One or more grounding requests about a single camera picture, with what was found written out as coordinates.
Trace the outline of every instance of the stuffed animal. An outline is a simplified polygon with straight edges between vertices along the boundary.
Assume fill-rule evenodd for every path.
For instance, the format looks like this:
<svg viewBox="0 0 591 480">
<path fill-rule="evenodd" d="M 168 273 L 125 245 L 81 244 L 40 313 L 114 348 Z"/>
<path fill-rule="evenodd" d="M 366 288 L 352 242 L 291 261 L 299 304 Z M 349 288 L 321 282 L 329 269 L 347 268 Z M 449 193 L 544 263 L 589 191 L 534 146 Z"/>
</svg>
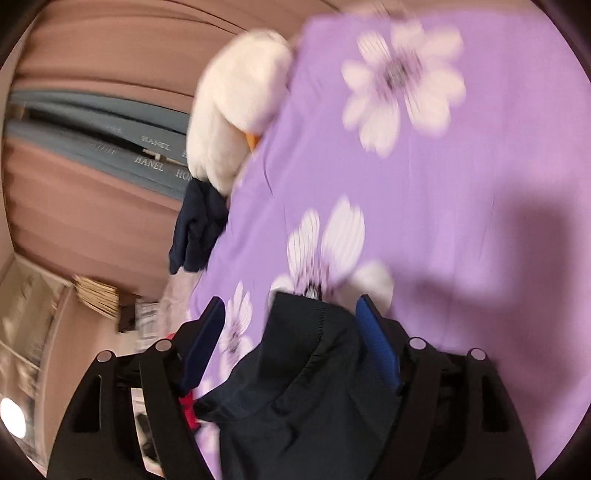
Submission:
<svg viewBox="0 0 591 480">
<path fill-rule="evenodd" d="M 269 127 L 287 96 L 292 62 L 290 45 L 272 30 L 243 33 L 213 58 L 197 85 L 187 132 L 194 177 L 230 194 L 249 143 Z"/>
</svg>

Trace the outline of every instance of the white flower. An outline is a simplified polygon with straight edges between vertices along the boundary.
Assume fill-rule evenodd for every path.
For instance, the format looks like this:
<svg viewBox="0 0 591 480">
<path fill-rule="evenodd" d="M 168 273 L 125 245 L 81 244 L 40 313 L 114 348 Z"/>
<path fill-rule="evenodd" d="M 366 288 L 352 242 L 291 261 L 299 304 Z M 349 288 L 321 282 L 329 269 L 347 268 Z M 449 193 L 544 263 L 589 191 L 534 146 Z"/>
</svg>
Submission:
<svg viewBox="0 0 591 480">
<path fill-rule="evenodd" d="M 272 300 L 278 290 L 339 303 L 354 310 L 359 296 L 369 294 L 381 312 L 392 302 L 394 281 L 377 261 L 354 270 L 365 240 L 365 220 L 358 207 L 342 197 L 333 209 L 317 251 L 320 232 L 318 212 L 308 210 L 300 227 L 289 237 L 289 274 L 271 284 Z"/>
<path fill-rule="evenodd" d="M 195 389 L 193 398 L 201 398 L 210 390 L 213 389 L 213 382 L 210 379 L 203 379 L 199 386 Z M 219 437 L 220 429 L 215 423 L 199 420 L 200 427 L 195 434 L 195 440 L 199 442 L 203 453 L 211 453 L 216 455 L 219 451 Z"/>
<path fill-rule="evenodd" d="M 236 286 L 234 297 L 226 303 L 226 323 L 220 335 L 220 378 L 225 382 L 238 361 L 252 350 L 252 341 L 245 335 L 252 320 L 252 303 L 249 292 L 242 296 L 242 282 Z"/>
<path fill-rule="evenodd" d="M 418 21 L 395 24 L 391 41 L 390 50 L 380 33 L 362 35 L 358 47 L 365 62 L 347 60 L 342 67 L 353 91 L 343 125 L 348 130 L 359 126 L 364 149 L 380 157 L 387 157 L 398 139 L 399 100 L 415 128 L 437 136 L 449 126 L 450 104 L 466 96 L 462 75 L 448 64 L 463 46 L 456 28 L 425 32 Z"/>
</svg>

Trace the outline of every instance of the bright light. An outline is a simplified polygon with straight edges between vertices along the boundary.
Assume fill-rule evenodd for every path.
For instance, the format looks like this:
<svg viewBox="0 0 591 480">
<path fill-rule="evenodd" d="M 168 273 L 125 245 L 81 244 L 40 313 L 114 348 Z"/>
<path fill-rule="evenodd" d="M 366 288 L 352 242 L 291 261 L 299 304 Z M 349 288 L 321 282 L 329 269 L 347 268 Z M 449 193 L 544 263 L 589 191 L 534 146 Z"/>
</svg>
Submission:
<svg viewBox="0 0 591 480">
<path fill-rule="evenodd" d="M 10 398 L 3 398 L 0 401 L 0 418 L 6 425 L 6 428 L 17 438 L 24 438 L 27 433 L 27 424 L 25 416 L 20 407 Z"/>
</svg>

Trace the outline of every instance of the purple floral fabric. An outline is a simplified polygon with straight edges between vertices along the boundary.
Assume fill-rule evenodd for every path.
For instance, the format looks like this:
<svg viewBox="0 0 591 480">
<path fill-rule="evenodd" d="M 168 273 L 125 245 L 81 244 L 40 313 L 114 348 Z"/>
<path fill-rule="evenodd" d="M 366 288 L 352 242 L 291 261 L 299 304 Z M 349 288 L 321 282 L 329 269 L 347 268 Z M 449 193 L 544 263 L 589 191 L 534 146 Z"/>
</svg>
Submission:
<svg viewBox="0 0 591 480">
<path fill-rule="evenodd" d="M 196 395 L 256 345 L 273 291 L 497 363 L 538 473 L 591 401 L 591 87 L 543 15 L 317 17 L 191 298 L 226 303 Z M 215 426 L 199 443 L 220 478 Z"/>
</svg>

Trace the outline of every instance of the floral bedding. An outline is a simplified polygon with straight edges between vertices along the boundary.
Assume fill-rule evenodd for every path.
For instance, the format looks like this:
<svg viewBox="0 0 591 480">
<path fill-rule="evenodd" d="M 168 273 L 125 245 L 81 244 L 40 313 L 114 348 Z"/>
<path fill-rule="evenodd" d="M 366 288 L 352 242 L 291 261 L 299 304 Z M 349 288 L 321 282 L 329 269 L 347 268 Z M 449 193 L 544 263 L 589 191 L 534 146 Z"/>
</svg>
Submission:
<svg viewBox="0 0 591 480">
<path fill-rule="evenodd" d="M 589 81 L 541 14 L 317 17 L 191 298 L 226 326 L 196 395 L 260 340 L 275 290 L 496 362 L 542 473 L 591 401 Z M 198 441 L 219 478 L 214 426 Z"/>
</svg>

